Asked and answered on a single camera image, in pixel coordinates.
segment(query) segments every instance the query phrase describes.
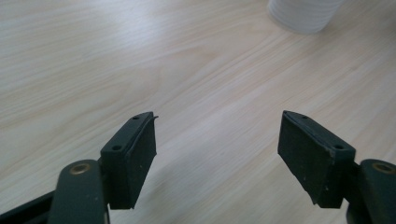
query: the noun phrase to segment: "white cup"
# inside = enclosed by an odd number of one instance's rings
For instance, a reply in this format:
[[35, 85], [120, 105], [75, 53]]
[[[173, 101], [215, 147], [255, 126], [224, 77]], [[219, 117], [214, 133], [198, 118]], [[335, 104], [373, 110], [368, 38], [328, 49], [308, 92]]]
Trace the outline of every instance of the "white cup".
[[268, 9], [278, 22], [301, 34], [323, 29], [344, 0], [270, 0]]

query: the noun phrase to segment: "screw hole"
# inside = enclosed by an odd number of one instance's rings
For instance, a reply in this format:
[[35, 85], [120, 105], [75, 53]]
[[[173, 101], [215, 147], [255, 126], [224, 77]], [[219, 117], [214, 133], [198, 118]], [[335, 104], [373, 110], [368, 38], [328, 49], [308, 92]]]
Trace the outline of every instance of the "screw hole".
[[88, 163], [77, 164], [70, 169], [70, 174], [80, 175], [88, 171], [90, 168], [91, 166]]
[[344, 149], [344, 147], [341, 146], [341, 145], [335, 145], [334, 147], [337, 148], [337, 149]]
[[114, 147], [111, 148], [111, 149], [113, 149], [114, 151], [117, 151], [117, 150], [120, 150], [120, 149], [121, 149], [121, 146], [114, 146]]
[[379, 163], [379, 162], [373, 163], [373, 167], [377, 171], [380, 171], [380, 172], [388, 174], [388, 175], [396, 174], [396, 170], [393, 167], [390, 167], [384, 163]]

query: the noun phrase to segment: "light wooden surface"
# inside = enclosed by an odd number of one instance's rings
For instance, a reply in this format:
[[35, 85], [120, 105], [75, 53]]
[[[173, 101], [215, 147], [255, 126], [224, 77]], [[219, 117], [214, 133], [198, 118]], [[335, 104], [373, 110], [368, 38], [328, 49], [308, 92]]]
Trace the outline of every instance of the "light wooden surface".
[[262, 0], [0, 2], [0, 213], [55, 188], [131, 116], [158, 156], [112, 223], [346, 223], [277, 156], [282, 110], [396, 162], [396, 1], [346, 0], [317, 35]]

